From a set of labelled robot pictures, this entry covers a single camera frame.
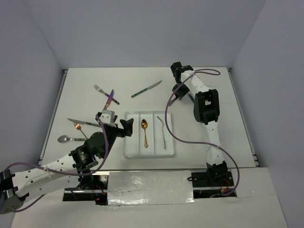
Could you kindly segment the ornate gold spoon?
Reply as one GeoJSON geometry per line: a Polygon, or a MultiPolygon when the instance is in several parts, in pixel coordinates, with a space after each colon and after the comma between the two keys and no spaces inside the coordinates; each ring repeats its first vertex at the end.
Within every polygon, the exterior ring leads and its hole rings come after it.
{"type": "Polygon", "coordinates": [[[146,129],[148,128],[148,123],[145,119],[142,119],[141,121],[141,127],[144,130],[144,147],[148,148],[148,141],[147,141],[147,134],[146,134],[146,129]]]}

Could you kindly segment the iridescent rainbow knife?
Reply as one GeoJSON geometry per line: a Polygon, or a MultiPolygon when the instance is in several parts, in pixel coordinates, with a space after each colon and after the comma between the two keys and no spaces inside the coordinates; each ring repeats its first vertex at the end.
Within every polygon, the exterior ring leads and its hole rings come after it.
{"type": "Polygon", "coordinates": [[[108,97],[108,99],[107,99],[107,101],[106,101],[106,103],[105,103],[105,106],[104,106],[104,108],[103,108],[103,111],[106,110],[106,109],[108,108],[108,106],[110,105],[110,103],[111,103],[111,101],[112,101],[113,96],[114,96],[114,90],[112,89],[112,90],[111,90],[111,93],[110,93],[110,95],[109,95],[109,97],[108,97]]]}

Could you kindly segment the copper fork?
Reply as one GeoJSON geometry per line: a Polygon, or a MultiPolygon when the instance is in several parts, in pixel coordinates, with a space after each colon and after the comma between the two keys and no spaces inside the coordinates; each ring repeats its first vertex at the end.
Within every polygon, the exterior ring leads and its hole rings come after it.
{"type": "Polygon", "coordinates": [[[88,137],[87,137],[86,134],[83,132],[83,130],[82,130],[82,128],[81,128],[81,126],[80,126],[80,124],[79,124],[78,122],[73,121],[73,125],[75,126],[75,128],[76,128],[77,130],[79,130],[79,131],[81,132],[81,134],[82,134],[86,139],[88,139],[88,137]]]}

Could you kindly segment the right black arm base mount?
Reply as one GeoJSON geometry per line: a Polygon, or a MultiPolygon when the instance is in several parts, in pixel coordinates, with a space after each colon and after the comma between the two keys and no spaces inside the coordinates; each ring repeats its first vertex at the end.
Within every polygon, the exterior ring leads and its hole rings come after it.
{"type": "Polygon", "coordinates": [[[228,170],[226,162],[220,165],[207,165],[205,171],[192,171],[187,180],[192,183],[195,199],[237,196],[232,173],[228,170]]]}

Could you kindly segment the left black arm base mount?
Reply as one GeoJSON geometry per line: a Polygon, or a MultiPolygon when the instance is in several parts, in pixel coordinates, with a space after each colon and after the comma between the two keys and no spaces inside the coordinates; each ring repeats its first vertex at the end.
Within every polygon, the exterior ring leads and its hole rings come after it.
{"type": "Polygon", "coordinates": [[[79,179],[76,187],[64,189],[64,202],[89,201],[96,205],[108,205],[109,172],[98,171],[91,176],[79,179]]]}

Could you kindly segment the white three-compartment cutlery tray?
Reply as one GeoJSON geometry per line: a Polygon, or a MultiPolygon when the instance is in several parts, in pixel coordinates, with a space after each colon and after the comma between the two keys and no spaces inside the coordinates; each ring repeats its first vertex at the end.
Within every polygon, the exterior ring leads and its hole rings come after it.
{"type": "Polygon", "coordinates": [[[151,158],[170,158],[175,154],[173,137],[168,132],[165,120],[168,122],[169,129],[172,130],[171,114],[164,111],[137,111],[126,112],[126,120],[133,118],[133,134],[123,140],[123,155],[128,159],[151,159],[151,158]],[[156,116],[159,116],[164,123],[164,135],[166,150],[163,148],[163,138],[161,124],[156,116]],[[144,130],[141,121],[145,119],[148,123],[146,129],[148,148],[144,147],[144,130]]]}

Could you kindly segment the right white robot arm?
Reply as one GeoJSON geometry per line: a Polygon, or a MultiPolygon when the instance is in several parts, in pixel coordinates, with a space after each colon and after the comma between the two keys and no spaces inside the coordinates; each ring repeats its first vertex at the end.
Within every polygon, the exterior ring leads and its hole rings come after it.
{"type": "Polygon", "coordinates": [[[202,127],[205,127],[209,142],[212,144],[206,157],[207,182],[212,186],[217,186],[228,173],[223,152],[216,148],[219,145],[219,93],[216,89],[210,89],[204,85],[196,74],[201,72],[219,76],[220,72],[208,68],[194,70],[190,65],[183,66],[181,62],[173,63],[170,68],[176,82],[172,89],[175,92],[174,100],[181,100],[188,93],[194,97],[194,118],[202,127]]]}

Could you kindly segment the plain silver fork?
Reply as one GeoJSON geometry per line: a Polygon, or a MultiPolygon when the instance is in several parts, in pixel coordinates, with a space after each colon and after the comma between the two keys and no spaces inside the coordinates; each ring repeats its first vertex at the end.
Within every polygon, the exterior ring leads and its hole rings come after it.
{"type": "Polygon", "coordinates": [[[162,133],[162,138],[163,138],[163,148],[164,148],[164,150],[166,150],[166,141],[165,141],[165,135],[164,135],[164,123],[163,123],[163,120],[158,115],[156,117],[161,124],[161,133],[162,133]]]}

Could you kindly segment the white foil-covered base board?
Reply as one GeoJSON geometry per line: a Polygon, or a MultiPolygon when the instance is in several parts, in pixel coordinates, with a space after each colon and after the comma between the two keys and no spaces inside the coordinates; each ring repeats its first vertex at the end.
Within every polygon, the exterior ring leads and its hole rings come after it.
{"type": "Polygon", "coordinates": [[[190,171],[111,172],[108,205],[170,205],[194,202],[190,171]]]}

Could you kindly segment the ornate silver knife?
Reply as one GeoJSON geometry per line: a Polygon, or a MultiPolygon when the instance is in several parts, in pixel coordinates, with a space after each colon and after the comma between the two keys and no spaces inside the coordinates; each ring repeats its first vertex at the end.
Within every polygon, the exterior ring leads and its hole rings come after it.
{"type": "Polygon", "coordinates": [[[178,97],[172,98],[172,99],[168,102],[168,106],[171,106],[177,99],[178,99],[178,97]]]}

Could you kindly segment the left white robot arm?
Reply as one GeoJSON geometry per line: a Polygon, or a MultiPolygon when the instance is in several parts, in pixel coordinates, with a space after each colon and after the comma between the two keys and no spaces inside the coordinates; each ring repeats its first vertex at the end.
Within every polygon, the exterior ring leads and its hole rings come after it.
{"type": "Polygon", "coordinates": [[[15,162],[0,173],[1,214],[21,212],[25,202],[38,201],[56,190],[92,186],[92,175],[103,167],[116,138],[132,136],[134,122],[121,119],[119,128],[113,111],[99,112],[95,119],[102,131],[93,133],[69,154],[43,166],[15,162]]]}

